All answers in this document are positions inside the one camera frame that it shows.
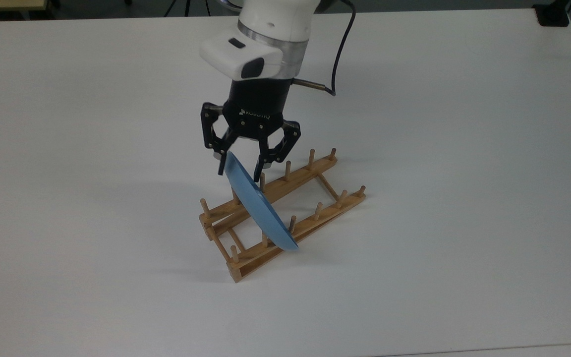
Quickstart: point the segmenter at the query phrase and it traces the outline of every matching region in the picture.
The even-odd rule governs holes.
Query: black object
[[[322,6],[329,7],[334,2],[335,2],[335,0],[322,1],[320,3],[319,7],[317,7],[317,12],[319,12],[319,9]],[[336,70],[338,70],[338,61],[341,59],[341,53],[343,52],[343,47],[345,46],[345,41],[347,41],[347,36],[349,36],[349,31],[351,30],[351,27],[354,24],[354,20],[356,20],[356,6],[354,6],[354,4],[349,0],[341,0],[341,2],[346,4],[347,6],[349,6],[349,8],[351,9],[351,18],[349,18],[349,23],[347,24],[347,28],[345,29],[345,33],[343,34],[341,44],[339,45],[338,51],[336,52],[336,58],[334,60],[334,67],[332,68],[331,88],[327,88],[327,86],[320,84],[320,83],[314,83],[314,82],[310,82],[310,81],[304,81],[303,79],[295,78],[295,81],[299,81],[299,83],[295,83],[295,84],[301,84],[302,82],[306,82],[308,84],[315,84],[315,85],[308,86],[308,87],[319,89],[319,90],[324,90],[327,93],[333,95],[334,97],[336,96]]]
[[[242,68],[242,79],[259,77],[263,72],[263,65],[265,65],[265,63],[265,59],[260,57],[245,64],[244,68]]]
[[[532,8],[537,12],[537,20],[539,25],[546,27],[567,27],[570,19],[565,11],[565,6],[570,0],[555,0],[550,5],[533,5]]]
[[[243,43],[241,43],[241,41],[236,39],[236,38],[231,38],[231,39],[229,39],[228,42],[237,48],[244,48],[245,47],[245,45]]]
[[[175,2],[176,2],[176,1],[177,1],[177,0],[173,0],[173,1],[171,2],[171,4],[169,5],[169,8],[167,9],[167,12],[165,12],[165,15],[164,15],[163,17],[168,16],[168,14],[170,13],[171,9],[173,9],[173,5],[175,5]]]
[[[324,13],[329,7],[331,7],[336,0],[321,0],[317,9],[314,10],[314,13]]]
[[[272,162],[283,162],[301,136],[298,122],[284,120],[283,110],[292,79],[249,79],[233,81],[224,106],[212,103],[202,105],[202,133],[204,146],[221,155],[218,174],[224,173],[226,153],[238,137],[259,142],[259,158],[254,170],[254,181],[259,181],[261,171]],[[224,115],[228,129],[219,138],[213,124]],[[268,136],[283,129],[284,137],[270,149]]]

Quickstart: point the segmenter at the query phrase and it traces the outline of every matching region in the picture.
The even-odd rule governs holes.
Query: wooden peg
[[[290,233],[294,233],[294,225],[296,224],[296,216],[290,217],[290,227],[287,229]]]
[[[338,197],[338,201],[336,201],[336,203],[338,203],[338,205],[336,205],[336,208],[341,208],[343,206],[343,202],[345,201],[345,197],[347,197],[347,190],[343,190],[343,192],[341,193],[341,196]]]
[[[239,204],[239,197],[235,193],[235,190],[233,190],[233,187],[231,187],[230,190],[233,191],[233,204],[238,205]]]
[[[292,162],[290,160],[285,162],[285,175],[284,180],[286,182],[290,181],[290,168],[292,167]]]
[[[310,159],[308,160],[308,170],[312,170],[312,163],[314,163],[314,149],[310,149]]]
[[[215,242],[215,245],[220,250],[220,253],[222,253],[222,255],[224,256],[224,259],[229,260],[230,257],[228,255],[228,252],[226,252],[226,248],[224,248],[222,241],[220,241],[220,237],[217,236],[213,237],[213,242]]]
[[[322,210],[322,209],[323,209],[323,203],[322,203],[322,202],[319,202],[319,204],[317,205],[317,210],[314,211],[314,217],[313,217],[313,219],[314,219],[315,221],[318,221],[318,220],[319,220],[319,216],[320,216],[320,214],[321,214],[321,210]]]
[[[215,233],[215,228],[213,228],[212,225],[206,228],[206,235],[208,236],[208,239],[211,241],[217,238],[217,233]]]
[[[206,218],[210,218],[211,211],[208,209],[208,205],[206,205],[206,200],[202,198],[200,199],[200,203],[202,204],[202,210],[204,210],[204,215],[206,215]]]
[[[239,255],[237,254],[237,246],[230,246],[230,252],[233,254],[233,263],[239,263]]]
[[[323,176],[323,174],[318,174],[317,177],[319,178],[319,180],[321,180],[321,183],[323,184],[323,186],[325,186],[325,188],[327,189],[327,192],[329,192],[329,194],[332,195],[332,197],[336,201],[338,201],[338,193],[336,193],[336,191],[334,190],[332,185],[329,184],[329,182],[327,181],[325,176]]]
[[[360,190],[356,192],[356,197],[362,197],[364,193],[365,193],[365,186],[360,186]]]

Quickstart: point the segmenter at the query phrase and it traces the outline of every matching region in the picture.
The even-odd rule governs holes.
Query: white table
[[[230,192],[199,120],[229,81],[198,46],[236,19],[0,23],[0,357],[571,343],[571,27],[534,16],[359,14],[338,96],[292,88],[284,115],[293,167],[337,147],[326,177],[368,198],[238,284],[197,220]],[[315,18],[301,78],[329,81],[346,21]],[[284,219],[329,201],[302,190]]]
[[[571,345],[543,346],[528,348],[507,348],[503,350],[482,350],[464,352],[444,352],[413,357],[571,357]]]

